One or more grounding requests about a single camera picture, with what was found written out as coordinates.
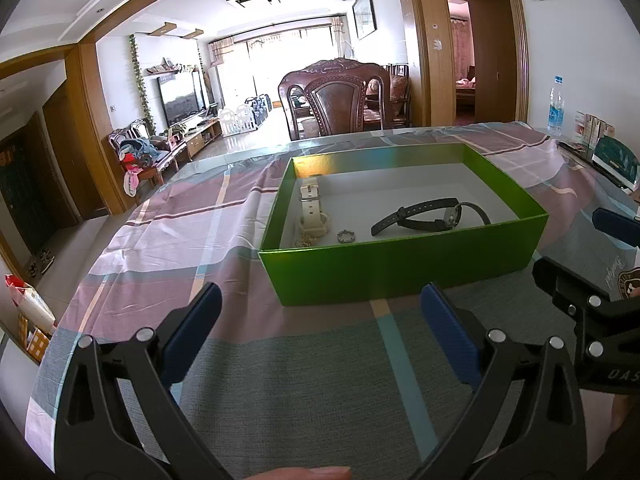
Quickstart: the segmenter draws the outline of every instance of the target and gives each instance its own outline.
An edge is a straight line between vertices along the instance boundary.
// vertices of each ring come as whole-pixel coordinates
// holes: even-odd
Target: photo frame
[[[373,0],[356,0],[351,9],[353,10],[353,19],[356,23],[356,34],[359,40],[378,29]]]

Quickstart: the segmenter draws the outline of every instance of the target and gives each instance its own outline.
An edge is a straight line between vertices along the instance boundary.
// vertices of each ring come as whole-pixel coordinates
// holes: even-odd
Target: plastic bottle
[[[564,120],[564,99],[562,98],[562,78],[557,75],[551,88],[551,104],[549,105],[549,120],[546,129],[551,135],[562,134]]]

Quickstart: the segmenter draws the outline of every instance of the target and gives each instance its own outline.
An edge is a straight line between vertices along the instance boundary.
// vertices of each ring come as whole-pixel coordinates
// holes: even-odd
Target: television
[[[167,126],[197,114],[205,107],[199,72],[158,76]]]

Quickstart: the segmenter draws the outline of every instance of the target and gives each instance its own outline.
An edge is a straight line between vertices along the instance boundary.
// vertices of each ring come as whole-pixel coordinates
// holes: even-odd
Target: black watch
[[[480,215],[484,225],[489,225],[491,221],[484,210],[471,202],[458,202],[457,198],[439,198],[437,200],[429,200],[420,202],[409,207],[401,207],[395,213],[383,218],[377,224],[371,226],[371,236],[379,234],[387,227],[398,224],[399,226],[417,231],[428,231],[437,233],[440,231],[450,231],[460,223],[462,217],[462,206],[468,206]],[[444,218],[442,220],[422,221],[409,220],[408,218],[426,211],[436,209],[445,209]]]

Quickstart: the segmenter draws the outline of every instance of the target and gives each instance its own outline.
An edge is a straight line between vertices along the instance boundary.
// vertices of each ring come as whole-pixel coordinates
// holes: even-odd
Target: paper box
[[[330,230],[318,246],[294,247],[302,178],[318,176]],[[425,233],[370,226],[400,206],[435,198],[474,202],[453,230]],[[415,216],[442,218],[443,211]],[[442,287],[484,280],[524,268],[548,213],[511,177],[466,144],[370,148],[292,158],[278,190],[260,258],[285,306],[349,303],[417,294],[432,281]],[[337,232],[356,233],[339,244]]]

